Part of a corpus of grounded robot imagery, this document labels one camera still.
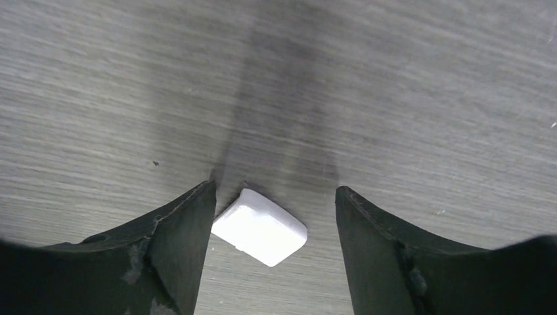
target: white block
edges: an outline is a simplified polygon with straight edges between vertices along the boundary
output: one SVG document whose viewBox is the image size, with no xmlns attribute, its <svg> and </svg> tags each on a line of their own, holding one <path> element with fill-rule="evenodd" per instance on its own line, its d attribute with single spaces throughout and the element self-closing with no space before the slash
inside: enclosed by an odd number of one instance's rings
<svg viewBox="0 0 557 315">
<path fill-rule="evenodd" d="M 274 267 L 307 241 L 306 227 L 283 208 L 244 188 L 213 223 L 212 233 Z"/>
</svg>

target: small white object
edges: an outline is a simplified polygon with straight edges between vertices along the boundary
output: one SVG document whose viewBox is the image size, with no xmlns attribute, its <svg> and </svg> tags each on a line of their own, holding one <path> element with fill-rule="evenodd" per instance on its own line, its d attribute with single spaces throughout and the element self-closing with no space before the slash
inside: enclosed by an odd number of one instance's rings
<svg viewBox="0 0 557 315">
<path fill-rule="evenodd" d="M 307 241 L 307 229 L 300 221 L 248 188 L 215 220 L 212 233 L 269 267 Z"/>
</svg>

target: gray surface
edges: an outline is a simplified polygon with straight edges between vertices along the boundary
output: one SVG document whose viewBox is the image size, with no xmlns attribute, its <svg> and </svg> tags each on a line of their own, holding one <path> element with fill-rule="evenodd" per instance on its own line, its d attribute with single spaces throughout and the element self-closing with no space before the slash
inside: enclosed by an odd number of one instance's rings
<svg viewBox="0 0 557 315">
<path fill-rule="evenodd" d="M 213 172 L 304 222 L 266 268 L 212 238 L 197 314 L 350 314 L 340 184 L 496 247 L 557 232 L 551 0 L 4 0 L 0 236 L 79 242 Z"/>
</svg>

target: white rectangular object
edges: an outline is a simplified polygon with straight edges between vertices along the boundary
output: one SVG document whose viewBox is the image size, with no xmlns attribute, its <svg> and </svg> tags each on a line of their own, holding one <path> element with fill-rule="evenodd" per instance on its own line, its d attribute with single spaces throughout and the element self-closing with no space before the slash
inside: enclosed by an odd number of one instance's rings
<svg viewBox="0 0 557 315">
<path fill-rule="evenodd" d="M 211 232 L 269 267 L 307 241 L 307 229 L 300 221 L 248 188 L 215 220 Z"/>
</svg>

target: gray wooden surface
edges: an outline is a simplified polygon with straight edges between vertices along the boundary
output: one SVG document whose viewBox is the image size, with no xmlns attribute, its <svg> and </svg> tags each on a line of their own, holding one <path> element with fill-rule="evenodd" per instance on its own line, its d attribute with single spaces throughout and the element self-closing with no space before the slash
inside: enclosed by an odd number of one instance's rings
<svg viewBox="0 0 557 315">
<path fill-rule="evenodd" d="M 551 0 L 4 0 L 0 237 L 79 242 L 210 174 L 309 240 L 211 238 L 197 314 L 351 314 L 335 187 L 498 247 L 557 232 Z"/>
</svg>

